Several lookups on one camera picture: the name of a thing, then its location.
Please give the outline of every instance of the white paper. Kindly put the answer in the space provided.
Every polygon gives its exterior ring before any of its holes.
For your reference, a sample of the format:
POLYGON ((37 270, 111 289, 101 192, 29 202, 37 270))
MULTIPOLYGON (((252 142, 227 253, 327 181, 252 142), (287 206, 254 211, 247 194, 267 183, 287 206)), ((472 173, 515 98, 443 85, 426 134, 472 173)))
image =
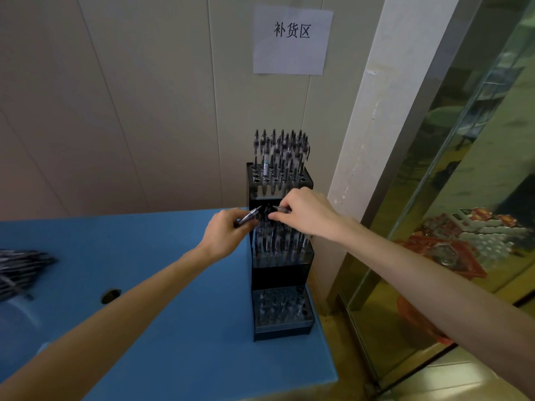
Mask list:
POLYGON ((332 11, 255 6, 254 73, 323 74, 332 11))

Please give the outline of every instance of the person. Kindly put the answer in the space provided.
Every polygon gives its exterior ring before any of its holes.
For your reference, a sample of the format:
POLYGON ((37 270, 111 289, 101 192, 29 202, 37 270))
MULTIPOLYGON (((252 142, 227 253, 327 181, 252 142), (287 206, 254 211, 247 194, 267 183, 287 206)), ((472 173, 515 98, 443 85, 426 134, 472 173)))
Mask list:
MULTIPOLYGON (((308 188, 281 201, 272 220, 342 245, 388 281, 432 323, 505 380, 535 399, 535 321, 463 277, 336 213, 308 188)), ((234 229, 247 211, 214 215, 199 245, 51 343, 3 384, 0 401, 79 400, 164 307, 210 264, 228 256, 256 226, 234 229)))

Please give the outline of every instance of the blue tabletop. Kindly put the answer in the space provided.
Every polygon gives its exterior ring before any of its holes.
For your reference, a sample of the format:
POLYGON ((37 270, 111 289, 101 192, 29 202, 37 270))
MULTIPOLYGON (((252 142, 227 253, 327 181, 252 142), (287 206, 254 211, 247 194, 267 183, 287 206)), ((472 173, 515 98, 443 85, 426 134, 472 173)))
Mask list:
MULTIPOLYGON (((0 247, 59 262, 0 303, 0 381, 103 305, 178 259, 217 210, 0 222, 0 247)), ((252 341, 251 253, 245 239, 186 287, 86 400, 235 400, 338 379, 319 320, 310 335, 252 341)))

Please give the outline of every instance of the pen holder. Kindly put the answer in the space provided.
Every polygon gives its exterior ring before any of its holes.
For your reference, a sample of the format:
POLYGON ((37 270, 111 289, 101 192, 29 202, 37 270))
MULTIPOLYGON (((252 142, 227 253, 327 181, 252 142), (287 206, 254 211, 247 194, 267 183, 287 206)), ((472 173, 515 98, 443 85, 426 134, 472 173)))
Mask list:
POLYGON ((262 177, 260 166, 255 169, 247 163, 249 209, 261 207, 260 225, 249 236, 255 341, 309 334, 315 322, 305 288, 314 259, 312 245, 307 236, 269 220, 266 214, 292 188, 313 186, 306 168, 301 175, 290 173, 285 181, 272 174, 262 177))

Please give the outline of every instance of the round hole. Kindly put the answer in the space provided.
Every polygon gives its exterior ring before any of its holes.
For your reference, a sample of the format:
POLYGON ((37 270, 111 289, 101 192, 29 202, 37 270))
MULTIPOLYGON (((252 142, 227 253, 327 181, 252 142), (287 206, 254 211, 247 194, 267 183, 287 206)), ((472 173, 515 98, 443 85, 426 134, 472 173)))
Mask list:
POLYGON ((116 298, 119 298, 121 295, 121 290, 118 288, 112 288, 111 290, 107 290, 101 297, 101 303, 104 305, 109 304, 116 298))

